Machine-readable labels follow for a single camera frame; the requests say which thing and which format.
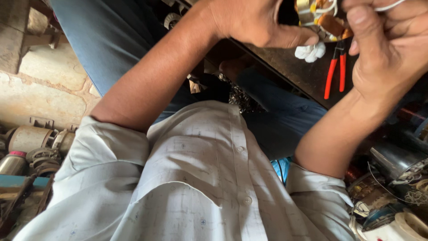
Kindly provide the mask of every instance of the black cable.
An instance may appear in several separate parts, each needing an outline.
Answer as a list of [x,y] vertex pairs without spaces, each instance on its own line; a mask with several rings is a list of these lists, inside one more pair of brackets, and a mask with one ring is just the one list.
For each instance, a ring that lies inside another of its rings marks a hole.
[[278,160],[276,160],[276,162],[278,163],[278,166],[279,166],[279,172],[281,173],[281,181],[282,181],[282,184],[284,184],[284,177],[282,176],[282,168],[281,168],[281,164],[279,163],[279,161],[278,161]]

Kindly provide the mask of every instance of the shirt button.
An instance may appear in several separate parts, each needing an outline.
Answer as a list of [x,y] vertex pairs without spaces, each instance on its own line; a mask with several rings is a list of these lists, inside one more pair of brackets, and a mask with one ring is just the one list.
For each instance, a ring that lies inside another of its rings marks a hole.
[[250,206],[252,203],[253,203],[253,200],[248,196],[242,200],[242,205],[244,205],[245,207]]

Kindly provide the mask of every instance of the blue jeans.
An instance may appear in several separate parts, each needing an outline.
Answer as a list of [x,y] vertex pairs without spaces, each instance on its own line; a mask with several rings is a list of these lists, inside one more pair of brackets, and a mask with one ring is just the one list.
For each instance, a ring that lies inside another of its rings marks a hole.
[[[145,0],[51,0],[51,5],[101,96],[167,32]],[[240,73],[237,84],[267,110],[243,117],[270,160],[291,156],[300,138],[326,113],[252,68]],[[197,101],[182,86],[156,122]]]

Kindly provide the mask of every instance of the hand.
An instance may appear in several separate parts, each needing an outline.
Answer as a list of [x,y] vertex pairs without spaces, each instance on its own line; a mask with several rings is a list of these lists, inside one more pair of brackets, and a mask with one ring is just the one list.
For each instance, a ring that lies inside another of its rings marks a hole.
[[428,71],[428,1],[405,1],[386,11],[383,21],[368,6],[394,2],[345,0],[342,5],[355,34],[349,54],[360,54],[354,86],[369,103],[396,103]]
[[313,31],[278,24],[281,2],[282,0],[202,0],[198,4],[205,4],[204,7],[211,10],[220,38],[232,37],[264,48],[316,44],[318,35]]

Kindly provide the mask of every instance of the rolled-up sleeve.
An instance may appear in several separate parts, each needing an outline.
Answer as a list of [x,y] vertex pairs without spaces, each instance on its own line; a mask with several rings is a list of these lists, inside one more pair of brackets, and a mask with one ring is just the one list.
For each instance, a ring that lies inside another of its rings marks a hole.
[[144,133],[102,123],[86,116],[82,119],[70,151],[55,181],[99,164],[129,162],[144,166],[149,156],[149,142]]
[[291,164],[286,190],[297,207],[329,240],[355,240],[347,204],[353,203],[343,180]]

